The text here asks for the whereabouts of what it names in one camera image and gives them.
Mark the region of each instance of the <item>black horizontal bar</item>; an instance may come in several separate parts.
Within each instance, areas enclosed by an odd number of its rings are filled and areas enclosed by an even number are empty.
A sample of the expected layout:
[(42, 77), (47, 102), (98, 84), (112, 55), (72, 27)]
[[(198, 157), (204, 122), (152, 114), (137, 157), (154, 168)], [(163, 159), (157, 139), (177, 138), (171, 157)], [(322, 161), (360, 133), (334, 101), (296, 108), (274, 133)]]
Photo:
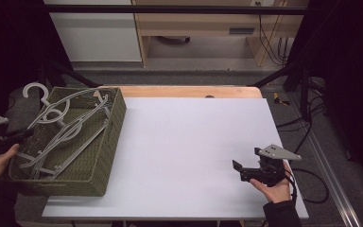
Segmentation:
[(188, 13), (188, 14), (261, 14), (305, 15), (317, 9), (282, 7), (213, 7), (213, 6), (134, 6), (134, 5), (26, 5), (29, 9), (68, 13)]

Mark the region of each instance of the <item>white tabletop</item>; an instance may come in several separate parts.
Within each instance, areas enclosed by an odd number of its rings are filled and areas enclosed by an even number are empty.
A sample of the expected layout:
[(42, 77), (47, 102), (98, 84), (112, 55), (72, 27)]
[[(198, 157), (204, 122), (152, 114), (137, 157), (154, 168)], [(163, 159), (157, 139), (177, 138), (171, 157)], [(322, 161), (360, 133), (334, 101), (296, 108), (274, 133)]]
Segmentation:
[[(51, 197), (43, 217), (263, 218), (267, 200), (232, 160), (259, 167), (254, 148), (281, 146), (263, 98), (127, 97), (107, 193)], [(299, 193), (300, 218), (308, 218)]]

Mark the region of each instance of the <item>green basket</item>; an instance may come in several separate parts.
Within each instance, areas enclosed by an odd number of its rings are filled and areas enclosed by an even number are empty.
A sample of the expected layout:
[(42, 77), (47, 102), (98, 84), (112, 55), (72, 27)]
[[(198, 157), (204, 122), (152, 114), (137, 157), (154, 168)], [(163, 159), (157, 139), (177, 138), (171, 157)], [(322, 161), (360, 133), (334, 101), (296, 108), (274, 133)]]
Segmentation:
[[(54, 88), (49, 98), (49, 103), (55, 103), (71, 94), (86, 89)], [(59, 143), (45, 157), (43, 168), (54, 169), (62, 164), (70, 155), (80, 148), (89, 138), (95, 134), (108, 119), (107, 126), (79, 156), (54, 180), (44, 179), (45, 173), (41, 172), (36, 180), (29, 179), (34, 166), (20, 168), (19, 165), (28, 163), (29, 160), (16, 156), (9, 165), (9, 180), (16, 183), (20, 193), (26, 196), (91, 196), (105, 195), (108, 180), (112, 170), (112, 162), (117, 147), (117, 142), (126, 114), (126, 104), (119, 88), (106, 89), (100, 92), (108, 95), (108, 108), (110, 117), (104, 112), (94, 113), (86, 120), (79, 133), (72, 139)], [(95, 108), (99, 100), (93, 93), (72, 98), (70, 108), (63, 118), (68, 124)], [(59, 110), (64, 110), (65, 104), (61, 104)], [(19, 152), (38, 156), (39, 150), (44, 150), (51, 139), (58, 134), (61, 127), (57, 123), (37, 124), (32, 137), (25, 141)]]

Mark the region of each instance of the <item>wooden cabinet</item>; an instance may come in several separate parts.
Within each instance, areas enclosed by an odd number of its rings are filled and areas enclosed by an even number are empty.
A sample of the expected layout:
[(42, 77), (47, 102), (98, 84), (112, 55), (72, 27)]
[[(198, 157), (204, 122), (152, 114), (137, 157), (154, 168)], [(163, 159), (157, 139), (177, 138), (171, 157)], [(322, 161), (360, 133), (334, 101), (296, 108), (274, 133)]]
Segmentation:
[[(251, 0), (132, 0), (134, 5), (165, 6), (229, 6), (248, 7)], [(273, 6), (306, 6), (307, 0), (275, 0)], [(137, 33), (143, 64), (147, 64), (147, 52), (151, 36), (245, 36), (257, 66), (262, 66), (269, 48), (265, 35), (270, 42), (274, 37), (295, 37), (302, 16), (261, 16), (263, 46), (260, 42), (259, 15), (226, 14), (135, 14)]]

